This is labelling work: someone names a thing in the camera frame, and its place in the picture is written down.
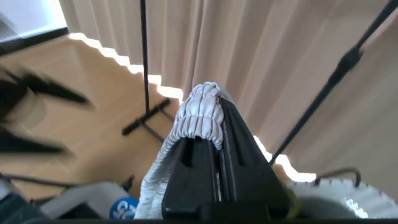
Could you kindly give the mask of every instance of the gathered white fabric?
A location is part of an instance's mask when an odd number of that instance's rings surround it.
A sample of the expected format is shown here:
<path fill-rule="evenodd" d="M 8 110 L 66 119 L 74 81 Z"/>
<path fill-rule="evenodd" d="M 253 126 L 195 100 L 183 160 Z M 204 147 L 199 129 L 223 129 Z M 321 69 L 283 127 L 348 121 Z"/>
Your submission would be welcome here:
<path fill-rule="evenodd" d="M 217 83 L 197 85 L 182 103 L 174 125 L 141 184 L 141 196 L 134 218 L 162 218 L 162 200 L 172 172 L 175 150 L 173 145 L 181 138 L 200 137 L 212 141 L 221 149 L 224 119 L 220 97 L 232 101 L 228 92 Z"/>

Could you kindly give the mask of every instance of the blue label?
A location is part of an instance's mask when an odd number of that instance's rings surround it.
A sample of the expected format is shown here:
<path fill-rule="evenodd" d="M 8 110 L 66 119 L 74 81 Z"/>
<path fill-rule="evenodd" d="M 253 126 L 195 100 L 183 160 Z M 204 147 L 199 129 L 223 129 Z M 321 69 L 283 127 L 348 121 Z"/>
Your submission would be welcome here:
<path fill-rule="evenodd" d="M 109 211 L 110 219 L 133 219 L 138 201 L 133 197 L 124 197 L 114 203 Z"/>

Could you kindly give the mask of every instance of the pleated curtain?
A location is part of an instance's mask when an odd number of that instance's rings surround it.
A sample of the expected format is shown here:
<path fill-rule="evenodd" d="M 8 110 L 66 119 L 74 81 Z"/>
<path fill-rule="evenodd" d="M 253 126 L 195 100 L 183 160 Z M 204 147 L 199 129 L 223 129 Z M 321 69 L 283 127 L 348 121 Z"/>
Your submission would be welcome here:
<path fill-rule="evenodd" d="M 61 0 L 82 32 L 142 64 L 138 0 Z M 147 0 L 149 73 L 187 96 L 224 86 L 275 152 L 384 0 Z M 293 166 L 344 166 L 398 198 L 398 25 L 387 28 L 287 147 Z"/>

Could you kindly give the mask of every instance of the light brown floor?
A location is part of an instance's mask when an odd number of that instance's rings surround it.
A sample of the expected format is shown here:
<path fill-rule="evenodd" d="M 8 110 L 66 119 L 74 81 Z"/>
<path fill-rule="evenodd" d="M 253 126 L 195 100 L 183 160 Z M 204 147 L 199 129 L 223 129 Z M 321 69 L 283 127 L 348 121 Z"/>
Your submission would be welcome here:
<path fill-rule="evenodd" d="M 11 70 L 23 65 L 40 71 L 84 93 L 95 106 L 84 108 L 44 97 L 42 106 L 37 106 L 39 114 L 45 115 L 40 123 L 22 122 L 11 128 L 26 135 L 62 142 L 73 151 L 74 157 L 1 155 L 0 172 L 80 183 L 121 182 L 134 174 L 136 179 L 130 193 L 139 197 L 141 180 L 161 147 L 161 143 L 143 128 L 127 137 L 121 136 L 121 129 L 144 112 L 142 75 L 133 75 L 97 49 L 67 38 L 7 55 L 0 58 L 0 64 Z M 151 105 L 163 98 L 151 84 Z M 172 100 L 166 111 L 174 115 L 177 109 L 178 100 Z M 148 125 L 166 137 L 172 122 L 158 114 Z M 276 167 L 275 171 L 281 179 L 287 180 L 281 167 Z M 29 198 L 61 191 L 19 182 L 17 186 Z"/>

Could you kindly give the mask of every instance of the black baseboard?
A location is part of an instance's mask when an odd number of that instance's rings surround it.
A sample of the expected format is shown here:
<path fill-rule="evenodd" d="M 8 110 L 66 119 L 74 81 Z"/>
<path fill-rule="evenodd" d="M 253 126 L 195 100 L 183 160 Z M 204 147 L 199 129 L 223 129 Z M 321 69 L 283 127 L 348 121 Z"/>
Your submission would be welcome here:
<path fill-rule="evenodd" d="M 66 34 L 69 34 L 69 30 L 67 27 L 51 30 L 49 32 L 28 37 L 25 39 L 9 40 L 7 42 L 0 43 L 0 56 L 16 52 L 18 50 L 22 50 L 27 47 L 31 47 L 33 45 L 40 44 L 48 40 L 52 40 Z"/>

